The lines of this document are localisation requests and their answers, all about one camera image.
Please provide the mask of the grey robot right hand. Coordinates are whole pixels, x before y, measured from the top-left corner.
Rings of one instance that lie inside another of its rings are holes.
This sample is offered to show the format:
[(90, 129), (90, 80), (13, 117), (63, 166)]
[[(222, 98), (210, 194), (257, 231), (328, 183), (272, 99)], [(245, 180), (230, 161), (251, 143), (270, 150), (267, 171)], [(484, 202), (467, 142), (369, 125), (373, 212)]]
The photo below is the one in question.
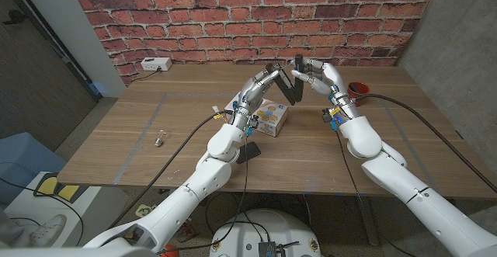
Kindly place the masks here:
[(295, 57), (291, 64), (296, 82), (308, 83), (317, 93), (327, 96), (345, 120), (360, 117), (339, 71), (332, 64), (304, 57)]

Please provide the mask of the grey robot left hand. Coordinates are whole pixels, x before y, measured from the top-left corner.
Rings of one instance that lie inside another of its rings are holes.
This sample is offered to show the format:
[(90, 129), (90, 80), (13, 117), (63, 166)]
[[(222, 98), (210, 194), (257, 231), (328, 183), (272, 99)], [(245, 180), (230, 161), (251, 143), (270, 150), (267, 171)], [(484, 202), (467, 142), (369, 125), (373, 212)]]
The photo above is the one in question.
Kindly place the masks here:
[(278, 76), (279, 71), (272, 64), (267, 64), (263, 71), (251, 77), (242, 86), (231, 125), (245, 131), (249, 118), (260, 107), (263, 96)]

